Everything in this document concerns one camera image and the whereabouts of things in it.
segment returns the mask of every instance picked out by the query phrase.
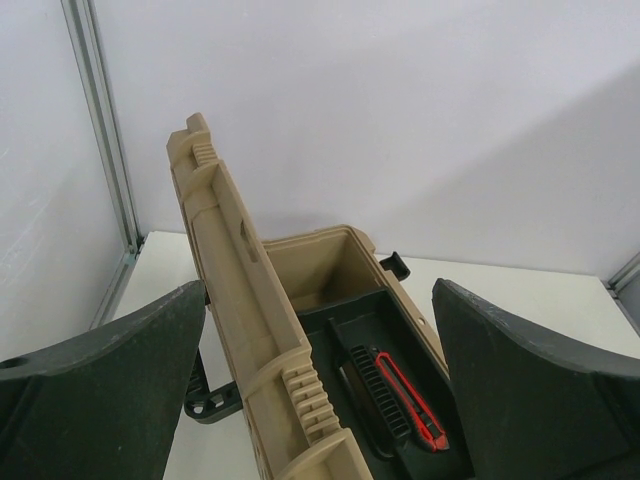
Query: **red utility knife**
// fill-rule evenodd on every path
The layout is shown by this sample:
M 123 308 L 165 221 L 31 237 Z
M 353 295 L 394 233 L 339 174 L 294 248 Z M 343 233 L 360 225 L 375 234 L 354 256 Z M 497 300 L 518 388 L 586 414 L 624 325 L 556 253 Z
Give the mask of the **red utility knife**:
M 444 429 L 436 419 L 422 396 L 402 374 L 387 352 L 373 349 L 376 366 L 380 369 L 389 385 L 402 400 L 417 429 L 421 443 L 432 452 L 449 449 L 449 440 Z

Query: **toolbox latch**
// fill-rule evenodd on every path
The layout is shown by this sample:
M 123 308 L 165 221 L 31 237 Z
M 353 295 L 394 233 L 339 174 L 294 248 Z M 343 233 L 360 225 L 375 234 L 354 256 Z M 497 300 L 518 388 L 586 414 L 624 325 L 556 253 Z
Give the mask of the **toolbox latch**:
M 411 270 L 400 258 L 398 252 L 393 252 L 390 257 L 380 260 L 380 265 L 385 270 L 392 272 L 399 282 L 406 280 L 411 275 Z

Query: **removable tray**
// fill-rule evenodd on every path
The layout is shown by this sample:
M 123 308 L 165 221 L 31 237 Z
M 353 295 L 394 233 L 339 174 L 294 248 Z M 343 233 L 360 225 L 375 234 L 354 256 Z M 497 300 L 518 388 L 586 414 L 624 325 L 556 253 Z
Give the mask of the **removable tray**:
M 394 296 L 378 289 L 320 308 L 297 312 L 312 346 L 311 358 L 342 427 L 350 428 L 376 480 L 463 480 L 473 469 L 460 418 L 448 381 L 436 367 Z M 332 334 L 329 323 L 339 333 Z M 447 432 L 450 449 L 429 453 L 412 441 L 390 460 L 374 454 L 362 419 L 338 374 L 337 357 L 344 347 L 376 346 L 387 351 L 422 394 Z

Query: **white wall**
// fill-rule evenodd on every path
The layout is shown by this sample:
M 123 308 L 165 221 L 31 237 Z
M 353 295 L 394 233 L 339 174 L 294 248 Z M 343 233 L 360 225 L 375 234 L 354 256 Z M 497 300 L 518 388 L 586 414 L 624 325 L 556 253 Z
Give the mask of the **white wall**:
M 640 250 L 640 2 L 97 5 L 146 231 L 202 111 L 263 237 L 594 273 Z
M 85 332 L 123 244 L 59 0 L 0 3 L 0 360 Z

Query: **tabletop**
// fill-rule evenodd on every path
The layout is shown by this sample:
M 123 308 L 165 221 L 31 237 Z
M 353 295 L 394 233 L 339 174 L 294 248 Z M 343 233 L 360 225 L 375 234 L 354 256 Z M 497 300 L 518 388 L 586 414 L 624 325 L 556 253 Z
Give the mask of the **tabletop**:
M 640 337 L 596 277 L 407 257 L 403 260 L 411 275 L 402 285 L 436 331 L 431 289 L 436 279 L 447 278 L 511 313 L 551 330 L 605 350 L 640 358 Z M 152 232 L 145 241 L 114 318 L 131 313 L 196 278 L 187 236 Z M 232 380 L 209 312 L 200 352 L 211 388 Z M 236 413 L 214 425 L 201 425 L 183 412 L 164 478 L 258 480 L 243 415 Z

